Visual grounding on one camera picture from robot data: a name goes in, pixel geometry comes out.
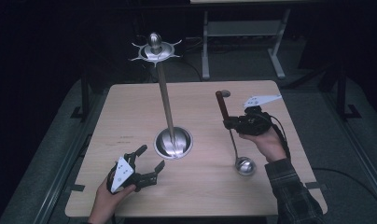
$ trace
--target metal base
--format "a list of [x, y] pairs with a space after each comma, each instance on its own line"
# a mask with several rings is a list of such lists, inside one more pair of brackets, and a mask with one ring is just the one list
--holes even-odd
[[192, 148], [192, 135], [189, 131], [174, 127], [175, 146], [172, 144], [171, 135], [168, 129], [157, 134], [154, 141], [154, 148], [157, 154], [167, 160], [177, 160], [185, 157]]

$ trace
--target white controller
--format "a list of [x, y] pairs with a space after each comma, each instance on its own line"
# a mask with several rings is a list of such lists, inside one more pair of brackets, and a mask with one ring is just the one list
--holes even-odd
[[114, 193], [116, 190], [133, 174], [133, 168], [124, 160], [123, 157], [119, 158], [119, 163], [116, 167], [115, 176], [113, 179], [113, 184], [111, 192]]

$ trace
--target person's right hand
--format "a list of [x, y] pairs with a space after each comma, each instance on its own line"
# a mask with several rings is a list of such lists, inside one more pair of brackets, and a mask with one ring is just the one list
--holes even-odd
[[279, 136], [273, 127], [261, 135], [254, 136], [240, 133], [239, 136], [254, 142], [261, 154], [265, 156], [267, 162], [279, 161], [286, 158], [286, 153]]

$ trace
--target flannel shirt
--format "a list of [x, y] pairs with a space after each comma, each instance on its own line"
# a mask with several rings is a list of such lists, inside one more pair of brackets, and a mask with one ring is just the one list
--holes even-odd
[[278, 223], [325, 223], [319, 203], [300, 182], [291, 161], [265, 165], [278, 204]]

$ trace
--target red handle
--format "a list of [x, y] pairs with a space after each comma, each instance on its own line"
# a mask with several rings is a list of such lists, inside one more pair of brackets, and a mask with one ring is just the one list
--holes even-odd
[[230, 119], [229, 112], [227, 111], [227, 107], [226, 107], [226, 104], [224, 103], [224, 98], [221, 91], [216, 92], [216, 98], [217, 98], [218, 106], [220, 107], [220, 111], [221, 111], [221, 115], [223, 116], [223, 119], [224, 120]]

